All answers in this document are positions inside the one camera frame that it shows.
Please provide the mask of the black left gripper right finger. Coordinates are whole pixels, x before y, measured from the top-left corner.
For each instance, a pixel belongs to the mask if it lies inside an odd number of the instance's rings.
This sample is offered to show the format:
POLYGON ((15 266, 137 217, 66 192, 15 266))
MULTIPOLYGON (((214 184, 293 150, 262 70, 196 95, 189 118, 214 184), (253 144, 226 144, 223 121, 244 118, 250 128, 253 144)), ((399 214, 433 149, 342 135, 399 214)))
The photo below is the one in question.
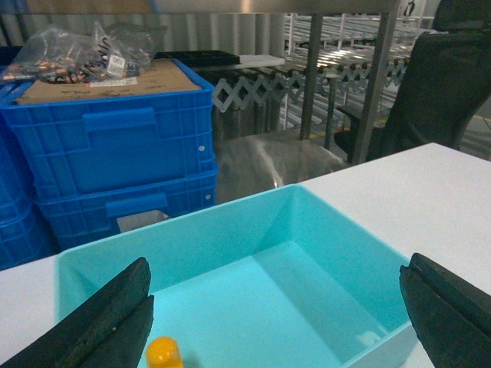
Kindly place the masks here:
POLYGON ((400 268, 400 291, 435 367, 490 366, 490 295, 420 253, 400 268))

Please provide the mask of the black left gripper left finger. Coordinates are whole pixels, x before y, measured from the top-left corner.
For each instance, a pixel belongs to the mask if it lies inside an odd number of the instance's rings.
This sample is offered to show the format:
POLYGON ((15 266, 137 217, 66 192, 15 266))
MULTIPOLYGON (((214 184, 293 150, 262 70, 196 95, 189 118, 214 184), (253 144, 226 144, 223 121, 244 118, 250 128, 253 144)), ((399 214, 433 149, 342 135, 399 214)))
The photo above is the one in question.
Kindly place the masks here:
POLYGON ((2 367, 136 367, 153 325, 143 257, 2 367))

